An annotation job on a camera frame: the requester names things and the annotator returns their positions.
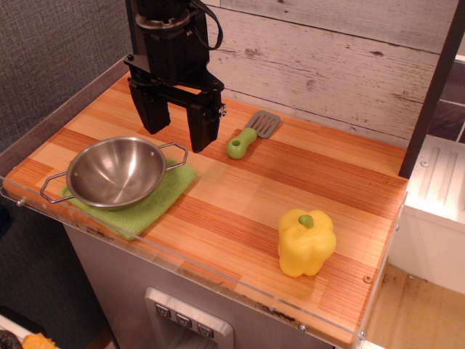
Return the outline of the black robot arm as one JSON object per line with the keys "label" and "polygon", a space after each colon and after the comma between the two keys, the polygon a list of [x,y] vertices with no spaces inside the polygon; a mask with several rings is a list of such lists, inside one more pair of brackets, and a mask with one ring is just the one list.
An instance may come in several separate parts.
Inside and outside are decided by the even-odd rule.
{"label": "black robot arm", "polygon": [[202,1],[128,1],[126,3],[133,52],[129,88],[143,126],[155,134],[170,123],[168,105],[187,112],[190,142],[199,153],[217,139],[225,114],[221,92],[224,84],[207,65],[210,45],[207,17],[216,15]]}

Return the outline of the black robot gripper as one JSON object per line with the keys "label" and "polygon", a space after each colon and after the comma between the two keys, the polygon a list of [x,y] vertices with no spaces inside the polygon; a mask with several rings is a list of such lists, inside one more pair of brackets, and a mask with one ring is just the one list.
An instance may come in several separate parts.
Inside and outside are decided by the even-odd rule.
{"label": "black robot gripper", "polygon": [[191,148],[200,153],[217,139],[225,114],[222,82],[207,69],[223,31],[210,43],[208,7],[127,7],[132,53],[126,56],[129,88],[144,128],[155,134],[171,120],[168,103],[187,109]]}

